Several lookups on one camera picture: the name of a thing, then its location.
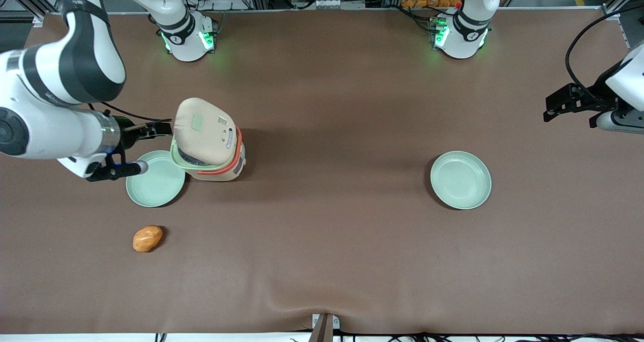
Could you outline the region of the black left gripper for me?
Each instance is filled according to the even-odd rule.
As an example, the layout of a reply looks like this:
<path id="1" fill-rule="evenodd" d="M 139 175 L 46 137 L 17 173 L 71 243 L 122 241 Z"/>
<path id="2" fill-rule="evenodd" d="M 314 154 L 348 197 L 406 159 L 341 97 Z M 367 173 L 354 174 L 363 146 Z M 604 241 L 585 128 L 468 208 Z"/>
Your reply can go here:
<path id="1" fill-rule="evenodd" d="M 617 110 L 618 97 L 607 85 L 592 85 L 585 92 L 575 84 L 569 83 L 546 97 L 546 110 L 543 121 L 550 122 L 559 115 L 583 111 L 609 112 Z"/>

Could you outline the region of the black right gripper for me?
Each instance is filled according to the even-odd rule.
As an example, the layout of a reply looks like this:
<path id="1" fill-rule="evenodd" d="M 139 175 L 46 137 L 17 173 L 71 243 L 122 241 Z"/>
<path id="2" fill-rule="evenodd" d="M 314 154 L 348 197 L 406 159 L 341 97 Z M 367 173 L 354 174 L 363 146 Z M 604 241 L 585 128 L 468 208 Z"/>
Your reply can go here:
<path id="1" fill-rule="evenodd" d="M 173 135 L 170 120 L 157 120 L 136 124 L 127 117 L 119 117 L 119 128 L 120 146 L 123 149 L 130 149 L 136 142 L 143 139 L 154 139 Z"/>

